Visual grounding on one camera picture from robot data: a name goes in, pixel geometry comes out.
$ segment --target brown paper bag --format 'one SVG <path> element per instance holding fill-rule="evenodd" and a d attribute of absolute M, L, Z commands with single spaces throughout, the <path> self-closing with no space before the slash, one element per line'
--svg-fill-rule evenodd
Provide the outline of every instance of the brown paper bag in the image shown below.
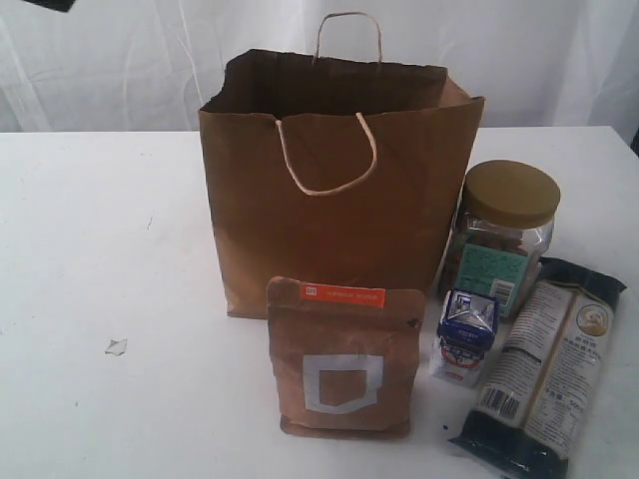
<path fill-rule="evenodd" d="M 282 430 L 405 436 L 424 295 L 281 277 L 269 283 L 268 295 Z"/>
<path fill-rule="evenodd" d="M 229 314 L 266 317 L 276 275 L 427 290 L 482 109 L 444 68 L 381 56 L 229 62 L 200 111 Z"/>

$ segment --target transparent jar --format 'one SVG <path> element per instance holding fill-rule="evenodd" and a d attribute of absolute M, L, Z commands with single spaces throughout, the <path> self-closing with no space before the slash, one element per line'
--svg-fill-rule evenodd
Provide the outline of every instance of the transparent jar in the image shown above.
<path fill-rule="evenodd" d="M 502 319 L 512 317 L 535 280 L 539 258 L 550 247 L 557 184 L 522 163 L 495 160 L 466 175 L 439 281 L 494 296 Z"/>

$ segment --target table surface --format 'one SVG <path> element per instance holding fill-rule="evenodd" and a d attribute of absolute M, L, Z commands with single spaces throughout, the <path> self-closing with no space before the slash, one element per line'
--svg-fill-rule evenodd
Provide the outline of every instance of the table surface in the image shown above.
<path fill-rule="evenodd" d="M 549 254 L 629 286 L 571 477 L 636 477 L 639 159 L 607 127 L 482 129 L 494 158 L 560 185 Z M 0 477 L 498 477 L 446 442 L 476 391 L 428 377 L 435 303 L 395 442 L 281 432 L 267 325 L 225 310 L 198 133 L 0 135 Z"/>

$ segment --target white backdrop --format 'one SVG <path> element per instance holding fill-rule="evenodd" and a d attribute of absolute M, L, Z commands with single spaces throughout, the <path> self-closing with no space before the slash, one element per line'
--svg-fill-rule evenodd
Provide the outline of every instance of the white backdrop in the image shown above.
<path fill-rule="evenodd" d="M 321 17 L 365 10 L 384 60 L 436 64 L 487 98 L 484 126 L 639 126 L 639 0 L 77 0 L 0 3 L 0 131 L 195 130 L 224 65 L 250 48 L 311 53 Z M 322 54 L 375 59 L 364 18 Z"/>

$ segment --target jar lid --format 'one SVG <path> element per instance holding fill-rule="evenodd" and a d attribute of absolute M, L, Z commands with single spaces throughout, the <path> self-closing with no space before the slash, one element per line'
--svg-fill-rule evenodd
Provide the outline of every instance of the jar lid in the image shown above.
<path fill-rule="evenodd" d="M 555 181 L 530 165 L 509 160 L 481 163 L 466 174 L 463 199 L 476 217 L 507 228 L 545 225 L 559 206 Z"/>

